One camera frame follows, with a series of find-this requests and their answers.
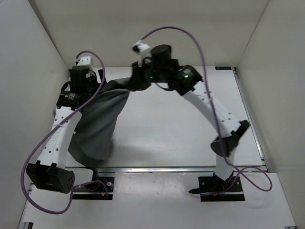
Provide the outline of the grey pleated skirt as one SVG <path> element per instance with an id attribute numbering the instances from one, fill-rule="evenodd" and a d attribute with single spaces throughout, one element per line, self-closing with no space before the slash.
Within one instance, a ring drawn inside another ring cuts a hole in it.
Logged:
<path id="1" fill-rule="evenodd" d="M 130 90 L 129 78 L 111 80 L 83 110 L 68 152 L 86 167 L 98 167 L 111 157 L 112 135 Z"/>

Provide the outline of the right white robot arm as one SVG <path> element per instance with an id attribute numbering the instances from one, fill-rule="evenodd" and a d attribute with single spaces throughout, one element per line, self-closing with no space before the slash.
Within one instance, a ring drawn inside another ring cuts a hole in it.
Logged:
<path id="1" fill-rule="evenodd" d="M 143 41 L 133 45 L 132 50 L 139 56 L 132 64 L 132 75 L 127 82 L 130 91 L 143 91 L 151 84 L 167 84 L 166 91 L 176 91 L 190 102 L 214 127 L 218 136 L 211 143 L 216 153 L 216 167 L 213 173 L 214 187 L 225 191 L 233 178 L 233 163 L 240 138 L 250 124 L 238 120 L 213 97 L 202 75 L 190 65 L 180 65 L 172 58 L 170 45 L 162 44 L 151 48 Z"/>

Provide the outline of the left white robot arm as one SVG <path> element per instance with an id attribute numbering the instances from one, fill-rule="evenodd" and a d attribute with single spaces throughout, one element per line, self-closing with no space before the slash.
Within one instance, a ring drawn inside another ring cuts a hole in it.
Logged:
<path id="1" fill-rule="evenodd" d="M 36 163 L 26 166 L 26 174 L 36 188 L 65 194 L 72 190 L 75 182 L 75 174 L 65 167 L 68 148 L 82 116 L 79 108 L 99 88 L 96 73 L 90 66 L 74 66 L 69 73 L 70 80 L 62 87 L 56 103 L 54 132 L 47 138 Z"/>

